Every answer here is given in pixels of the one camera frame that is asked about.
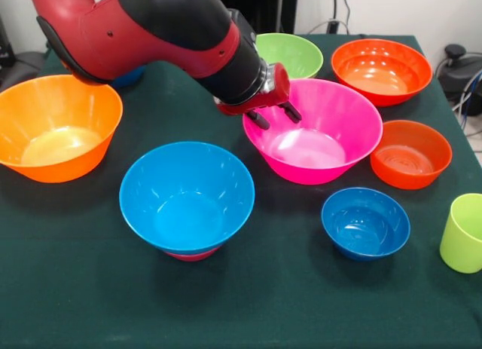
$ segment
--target dark green tablecloth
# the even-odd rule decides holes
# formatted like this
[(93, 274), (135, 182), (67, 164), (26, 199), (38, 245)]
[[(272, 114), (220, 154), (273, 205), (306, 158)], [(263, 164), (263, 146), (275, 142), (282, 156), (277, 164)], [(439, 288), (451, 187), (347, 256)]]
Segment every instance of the dark green tablecloth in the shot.
[[(354, 38), (310, 36), (325, 55), (319, 78), (334, 79), (331, 53)], [(413, 37), (389, 38), (419, 49)], [(51, 55), (43, 74), (60, 72)], [(167, 63), (151, 64), (121, 95), (124, 118), (90, 175), (42, 185), (0, 169), (0, 347), (482, 346), (482, 273), (457, 274), (438, 255), (450, 202), (482, 192), (482, 170), (438, 82), (381, 110), (384, 120), (429, 124), (452, 144), (453, 163), (421, 191), (385, 185), (367, 160), (326, 185), (286, 182), (245, 138), (240, 118), (219, 113), (204, 89)], [(117, 202), (135, 159), (188, 139), (240, 157), (257, 194), (238, 235), (192, 264), (137, 238)], [(396, 255), (351, 262), (323, 232), (324, 199), (354, 185), (381, 190), (408, 211), (412, 235)]]

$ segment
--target orange bowl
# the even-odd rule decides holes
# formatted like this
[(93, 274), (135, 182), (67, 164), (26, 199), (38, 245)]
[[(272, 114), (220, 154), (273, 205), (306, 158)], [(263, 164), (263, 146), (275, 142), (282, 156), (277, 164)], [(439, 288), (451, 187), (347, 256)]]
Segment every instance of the orange bowl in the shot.
[(415, 121), (388, 121), (370, 156), (385, 183), (402, 189), (431, 185), (452, 161), (452, 148), (438, 131)]
[(341, 45), (331, 57), (331, 66), (339, 82), (379, 107), (409, 100), (432, 80), (430, 63), (421, 53), (379, 38)]
[(0, 164), (39, 182), (66, 182), (104, 158), (122, 117), (108, 85), (72, 75), (35, 78), (0, 93)]

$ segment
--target small blue bowl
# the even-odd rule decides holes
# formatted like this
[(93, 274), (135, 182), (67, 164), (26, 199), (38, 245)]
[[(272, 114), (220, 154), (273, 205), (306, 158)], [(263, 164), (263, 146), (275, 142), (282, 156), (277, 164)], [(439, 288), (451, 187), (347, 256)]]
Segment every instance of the small blue bowl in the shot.
[(339, 251), (356, 261), (391, 255), (410, 236), (410, 221), (400, 204), (369, 188), (332, 194), (323, 204), (322, 223)]

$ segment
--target plastic bowl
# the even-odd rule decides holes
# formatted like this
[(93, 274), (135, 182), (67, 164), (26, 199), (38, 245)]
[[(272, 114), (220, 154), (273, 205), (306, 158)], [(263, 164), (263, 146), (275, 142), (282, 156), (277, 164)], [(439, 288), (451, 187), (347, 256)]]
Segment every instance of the plastic bowl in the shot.
[(255, 186), (230, 152), (204, 142), (177, 142), (150, 151), (129, 168), (119, 201), (127, 224), (143, 240), (174, 257), (192, 256), (213, 253), (238, 232), (251, 214)]
[(399, 251), (410, 236), (410, 221), (391, 197), (369, 188), (346, 188), (323, 204), (322, 223), (346, 257), (372, 261)]
[(378, 38), (341, 45), (331, 57), (338, 80), (365, 95), (376, 106), (409, 100), (432, 80), (432, 68), (418, 51)]
[(267, 63), (282, 63), (291, 79), (312, 78), (323, 65), (322, 52), (300, 36), (277, 32), (260, 34), (256, 46)]
[(291, 82), (290, 101), (303, 116), (298, 124), (278, 106), (258, 109), (270, 122), (269, 130), (243, 117), (249, 140), (288, 181), (330, 182), (367, 157), (381, 139), (380, 113), (364, 96), (341, 84), (296, 79)]
[(121, 89), (123, 87), (129, 87), (131, 85), (136, 84), (141, 80), (143, 74), (145, 72), (145, 66), (140, 66), (137, 69), (134, 69), (131, 72), (128, 72), (125, 75), (120, 76), (119, 78), (115, 79), (112, 83), (111, 86), (114, 89)]
[(438, 131), (415, 121), (388, 121), (380, 144), (370, 156), (371, 167), (396, 188), (430, 185), (452, 161), (452, 148)]
[(104, 158), (123, 105), (108, 85), (72, 75), (25, 81), (0, 93), (0, 163), (39, 182), (65, 182)]
[(206, 251), (205, 253), (198, 253), (196, 255), (176, 255), (175, 253), (166, 253), (166, 254), (181, 261), (195, 262), (195, 261), (201, 261), (210, 257), (213, 253), (215, 253), (218, 250), (218, 248), (219, 247), (216, 247), (215, 249)]

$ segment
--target pink bowl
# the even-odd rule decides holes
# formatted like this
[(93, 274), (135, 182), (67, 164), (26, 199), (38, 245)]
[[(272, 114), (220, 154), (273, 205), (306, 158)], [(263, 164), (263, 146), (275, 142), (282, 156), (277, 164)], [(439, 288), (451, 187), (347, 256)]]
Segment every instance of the pink bowl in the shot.
[(210, 251), (206, 251), (205, 253), (197, 253), (195, 255), (179, 255), (177, 253), (168, 253), (167, 251), (164, 251), (167, 255), (172, 256), (178, 260), (181, 261), (186, 261), (186, 262), (195, 262), (195, 261), (201, 261), (204, 260), (208, 257), (210, 257), (213, 253), (215, 253), (219, 247), (216, 247)]
[(360, 93), (332, 81), (291, 81), (295, 124), (277, 106), (258, 109), (271, 124), (262, 130), (243, 117), (247, 137), (282, 178), (301, 185), (330, 182), (367, 157), (383, 132), (380, 113)]

